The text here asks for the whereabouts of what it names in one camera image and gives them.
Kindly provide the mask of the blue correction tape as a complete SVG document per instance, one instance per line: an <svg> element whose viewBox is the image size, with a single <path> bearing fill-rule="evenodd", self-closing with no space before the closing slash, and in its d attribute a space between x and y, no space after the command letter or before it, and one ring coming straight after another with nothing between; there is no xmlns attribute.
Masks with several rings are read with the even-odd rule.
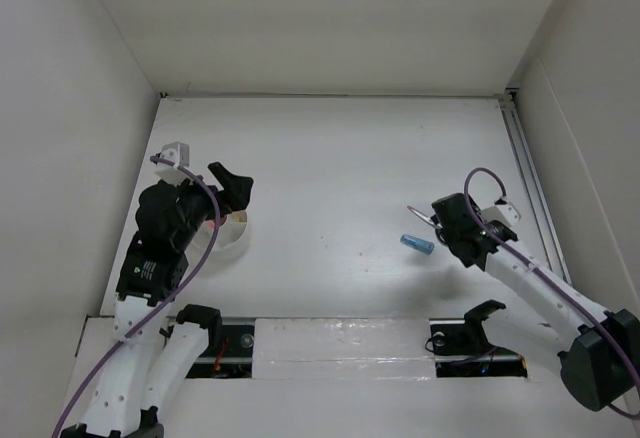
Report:
<svg viewBox="0 0 640 438"><path fill-rule="evenodd" d="M409 234L403 234L400 238L400 242L403 245L426 255L430 255L435 247L432 242Z"/></svg>

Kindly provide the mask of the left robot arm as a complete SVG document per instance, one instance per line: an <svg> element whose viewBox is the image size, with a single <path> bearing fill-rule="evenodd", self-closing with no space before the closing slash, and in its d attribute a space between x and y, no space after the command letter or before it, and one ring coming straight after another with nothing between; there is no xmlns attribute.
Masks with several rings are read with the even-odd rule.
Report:
<svg viewBox="0 0 640 438"><path fill-rule="evenodd" d="M186 250L201 226L219 233L227 216L248 208L252 178L219 162L208 185L185 165L154 155L159 180L144 189L137 230L116 285L113 343L69 399L55 437L162 437L163 417L197 358L225 349L219 310L189 304L165 324L177 296L216 244L211 236L190 265Z"/></svg>

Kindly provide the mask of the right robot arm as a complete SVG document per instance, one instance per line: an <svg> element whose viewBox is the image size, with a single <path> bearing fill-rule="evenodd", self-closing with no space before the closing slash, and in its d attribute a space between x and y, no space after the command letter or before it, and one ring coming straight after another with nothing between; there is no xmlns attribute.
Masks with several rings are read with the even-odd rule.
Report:
<svg viewBox="0 0 640 438"><path fill-rule="evenodd" d="M600 411L639 388L639 320L608 310L564 282L519 238L521 218L504 196L488 208L458 192L432 203L429 223L466 268L502 283L523 305L489 299L469 310L465 345L505 348L556 375L584 408Z"/></svg>

